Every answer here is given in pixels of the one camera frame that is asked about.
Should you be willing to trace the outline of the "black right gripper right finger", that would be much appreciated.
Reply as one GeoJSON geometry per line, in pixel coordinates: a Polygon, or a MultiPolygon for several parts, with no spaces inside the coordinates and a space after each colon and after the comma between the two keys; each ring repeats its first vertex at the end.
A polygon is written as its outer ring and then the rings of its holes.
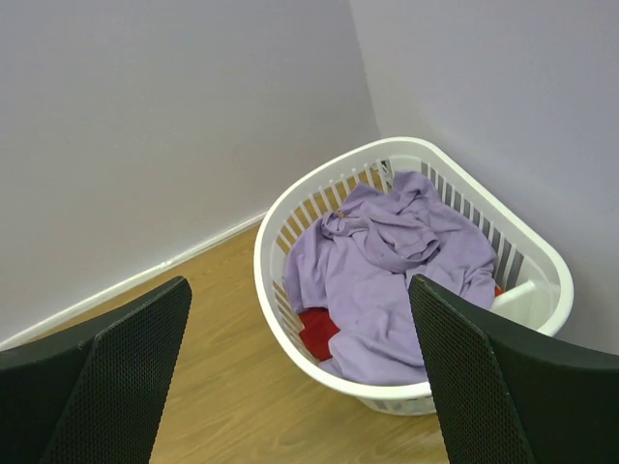
{"type": "Polygon", "coordinates": [[[409,297],[452,463],[615,463],[618,358],[416,275],[409,297]]]}

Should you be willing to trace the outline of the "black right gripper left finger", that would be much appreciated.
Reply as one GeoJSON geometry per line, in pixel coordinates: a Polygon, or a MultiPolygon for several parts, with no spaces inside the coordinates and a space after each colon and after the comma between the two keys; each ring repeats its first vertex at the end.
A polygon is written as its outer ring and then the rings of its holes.
{"type": "Polygon", "coordinates": [[[176,276],[1,353],[4,463],[147,463],[192,304],[176,276]]]}

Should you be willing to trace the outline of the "lavender t-shirt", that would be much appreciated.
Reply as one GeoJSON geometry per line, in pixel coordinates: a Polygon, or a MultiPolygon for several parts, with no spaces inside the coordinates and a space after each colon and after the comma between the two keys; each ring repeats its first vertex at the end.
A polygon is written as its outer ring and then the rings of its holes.
{"type": "Polygon", "coordinates": [[[423,275],[488,309],[495,251],[469,219],[441,201],[420,172],[399,172],[384,193],[355,187],[289,251],[283,278],[292,310],[326,309],[337,328],[320,367],[370,386],[422,383],[427,374],[408,288],[423,275]]]}

